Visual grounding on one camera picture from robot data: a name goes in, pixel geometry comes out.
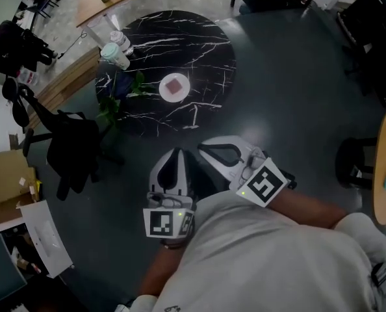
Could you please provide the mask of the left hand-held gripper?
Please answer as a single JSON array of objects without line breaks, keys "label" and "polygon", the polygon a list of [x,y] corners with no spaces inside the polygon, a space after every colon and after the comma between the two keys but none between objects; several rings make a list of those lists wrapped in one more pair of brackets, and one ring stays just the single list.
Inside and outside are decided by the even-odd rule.
[{"label": "left hand-held gripper", "polygon": [[[187,153],[174,148],[155,164],[149,176],[148,208],[143,209],[146,236],[185,239],[193,230],[196,205],[191,190]],[[175,192],[180,195],[160,192]]]}]

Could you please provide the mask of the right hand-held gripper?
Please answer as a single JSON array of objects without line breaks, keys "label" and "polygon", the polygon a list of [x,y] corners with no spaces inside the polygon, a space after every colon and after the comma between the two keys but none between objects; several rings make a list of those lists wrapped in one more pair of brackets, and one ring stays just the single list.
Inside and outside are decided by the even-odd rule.
[{"label": "right hand-held gripper", "polygon": [[198,146],[199,154],[225,179],[229,189],[260,207],[285,187],[295,189],[294,175],[279,169],[267,152],[236,135],[216,136]]}]

